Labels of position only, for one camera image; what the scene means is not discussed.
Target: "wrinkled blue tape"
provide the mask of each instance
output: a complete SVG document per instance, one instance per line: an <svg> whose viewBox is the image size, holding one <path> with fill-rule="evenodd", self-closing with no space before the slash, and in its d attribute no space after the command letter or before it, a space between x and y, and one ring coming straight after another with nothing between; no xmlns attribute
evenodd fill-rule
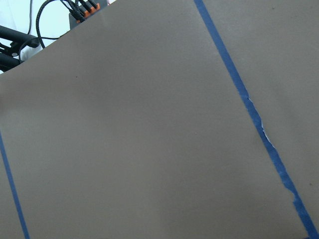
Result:
<svg viewBox="0 0 319 239"><path fill-rule="evenodd" d="M20 224L21 224L22 231L23 231L23 234L24 234L24 238L25 239L30 239L28 228L26 226L26 223L25 223L25 220L24 220L24 216L23 216L23 212L22 212L22 208L21 208L21 204L20 204L20 201L19 201L18 193L16 192L16 188L15 188L13 176L12 176L12 173L11 173L8 157L6 156L6 152L5 152L5 148L4 148L4 143L3 143L1 132L0 132L0 151L1 151L2 159L3 159L3 164L4 164L5 171L6 171L6 175L8 177L8 181L9 181L9 184L10 184L10 188L11 188L13 200L14 200L14 203L15 203L16 211L18 212L18 216L19 216Z"/></svg>
<svg viewBox="0 0 319 239"><path fill-rule="evenodd" d="M319 239L319 235L317 233L317 230L310 218L310 215L308 214L295 186L294 186L294 183L292 182L290 176L288 175L287 171L286 171L286 168L277 152L277 150L275 149L275 147L270 143L269 139L267 138L265 132L264 132L264 128L263 128L263 123L262 123L262 120L253 104L253 102L250 100L249 98L249 94L246 90L246 87L243 83L243 81L241 80L239 74L238 74L238 71L215 27L215 24L213 23L207 9L206 9L206 6L205 4L203 3L202 0L194 0L195 1L195 4L197 6L197 9L201 15L201 17L203 18L203 21L209 31L209 34L211 36L211 38L213 39L218 51L219 51L219 54L233 80L233 83L235 84L238 92L239 92L239 95L242 99L242 101L244 102L247 110L248 110L248 113L258 131L258 134L261 138L261 140L263 141L264 143L264 146L265 148L267 149L268 151L268 154L284 184L284 186L290 190L293 195L294 195L294 205L295 205L295 208L298 212L298 215L301 219L301 221L303 222L307 232L308 232L308 235L310 237L310 239Z"/></svg>

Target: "orange connector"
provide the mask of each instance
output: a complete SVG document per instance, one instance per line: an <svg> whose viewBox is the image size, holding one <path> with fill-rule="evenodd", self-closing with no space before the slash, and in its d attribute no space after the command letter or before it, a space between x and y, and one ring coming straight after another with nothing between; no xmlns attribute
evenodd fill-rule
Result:
<svg viewBox="0 0 319 239"><path fill-rule="evenodd" d="M90 15L92 15L92 14L96 13L98 10L100 10L100 4L97 3L96 6L97 6L97 8L91 7L91 12L85 11L83 17L88 18Z"/></svg>

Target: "blue tape strip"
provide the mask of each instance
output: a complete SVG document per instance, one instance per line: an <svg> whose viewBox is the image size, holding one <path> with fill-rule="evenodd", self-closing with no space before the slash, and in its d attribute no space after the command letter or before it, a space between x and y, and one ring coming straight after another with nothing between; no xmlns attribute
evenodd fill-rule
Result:
<svg viewBox="0 0 319 239"><path fill-rule="evenodd" d="M211 36L211 38L213 39L218 51L219 51L219 54L222 58L222 60L224 61L224 64L239 92L239 95L242 99L242 101L244 102L247 110L248 110L248 113L259 133L259 136L261 138L261 140L263 141L264 143L264 146L265 148L267 149L268 151L268 154L284 184L284 186L290 190L295 199L294 199L294 205L295 205L295 208L299 214L299 217L301 219L301 221L303 222L307 232L308 232L308 235L310 237L310 239L319 239L319 235L317 233L317 230L310 218L310 215L308 214L295 186L294 186L294 183L292 182L290 176L288 175L287 171L286 171L286 168L277 152L277 150L275 149L275 147L270 143L269 139L267 138L266 134L265 134L265 131L264 131L264 128L263 128L263 123L262 123L262 120L253 104L253 102L250 100L249 98L249 94L246 90L246 87L243 83L243 81L241 80L239 74L238 74L238 71L215 27L215 24L213 23L213 20L211 19L207 9L206 9L206 6L205 4L203 3L202 0L194 0L195 1L195 4L197 6L197 9L201 15L201 17L203 18L204 20L204 23L209 31L209 34Z"/></svg>
<svg viewBox="0 0 319 239"><path fill-rule="evenodd" d="M21 224L21 227L22 227L24 238L25 239L30 239L28 228L26 227L26 223L25 223L25 220L24 220L22 208L21 208L21 205L20 205L18 193L16 192L16 188L15 188L13 176L12 176L12 173L11 173L8 157L6 156L6 152L5 152L5 148L4 148L4 143L3 143L1 132L0 132L0 151L1 151L2 159L3 159L3 164L4 164L5 171L6 171L6 175L8 177L9 184L10 184L10 187L11 187L11 192L12 192L12 196L13 196L13 199L14 199L15 207L16 207L16 210L18 212L19 219L20 219L20 224Z"/></svg>

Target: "blue line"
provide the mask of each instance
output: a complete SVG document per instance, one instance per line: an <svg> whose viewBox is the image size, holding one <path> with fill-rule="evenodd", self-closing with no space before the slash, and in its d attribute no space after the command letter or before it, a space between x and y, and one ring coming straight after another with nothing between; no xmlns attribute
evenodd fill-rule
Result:
<svg viewBox="0 0 319 239"><path fill-rule="evenodd" d="M203 3L202 0L194 0L195 4L197 6L197 9L201 15L201 17L203 18L203 21L209 31L209 34L211 36L211 38L213 39L219 54L233 80L234 85L237 88L237 91L239 92L239 95L242 99L242 101L244 102L248 113L259 133L259 136L261 138L261 140L264 143L265 148L268 151L268 154L284 184L284 186L290 190L293 195L294 195L294 205L295 208L299 214L299 217L301 219L301 221L304 224L304 227L306 228L308 235L310 237L310 239L319 239L319 235L318 232L310 218L310 215L308 214L295 186L293 181L291 180L289 174L286 171L286 168L277 152L277 150L275 149L275 147L270 143L269 139L266 136L266 133L264 131L263 128L263 123L262 120L253 104L253 102L250 100L249 98L249 94L246 90L246 87L243 83L243 81L241 80L239 73L234 65L234 62L232 61L217 29L216 26L213 22L213 20L211 19L205 4Z"/></svg>
<svg viewBox="0 0 319 239"><path fill-rule="evenodd" d="M4 148L4 143L3 143L1 132L0 132L0 151L1 151L2 159L3 159L3 164L4 164L5 171L6 171L6 175L8 177L9 184L10 184L10 187L11 187L11 192L12 192L12 196L13 196L13 199L14 199L15 207L16 207L16 210L18 212L19 219L20 219L20 224L21 224L21 227L22 227L24 238L25 239L30 239L28 228L26 227L26 223L25 223L25 220L24 220L22 208L21 208L21 205L20 205L18 193L16 192L16 188L15 188L13 176L12 176L12 173L11 173L8 157L6 156L6 152L5 152L5 148Z"/></svg>

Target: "torn tape edge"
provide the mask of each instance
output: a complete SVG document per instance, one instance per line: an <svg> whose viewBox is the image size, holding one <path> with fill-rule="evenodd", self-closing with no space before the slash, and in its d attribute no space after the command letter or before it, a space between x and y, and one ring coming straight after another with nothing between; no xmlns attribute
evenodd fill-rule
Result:
<svg viewBox="0 0 319 239"><path fill-rule="evenodd" d="M194 0L196 7L207 27L207 30L211 36L211 38L213 39L216 48L232 78L232 81L234 83L234 85L237 88L237 91L250 115L250 118L252 119L256 130L276 168L277 173L279 174L282 183L284 184L284 186L293 193L294 195L294 205L295 208L298 212L298 215L310 237L310 239L319 239L319 235L317 233L316 227L314 226L310 215L308 214L302 200L301 197L298 194L298 191L296 190L296 187L292 181L292 179L290 178L276 148L271 144L269 138L267 137L264 127L263 127L263 123L261 120L261 117L259 115L259 113L257 112L253 102L251 101L251 99L249 98L249 94L248 91L234 65L234 62L232 61L226 46L224 45L218 31L217 28L213 22L213 20L211 19L207 8L203 2L203 0Z"/></svg>

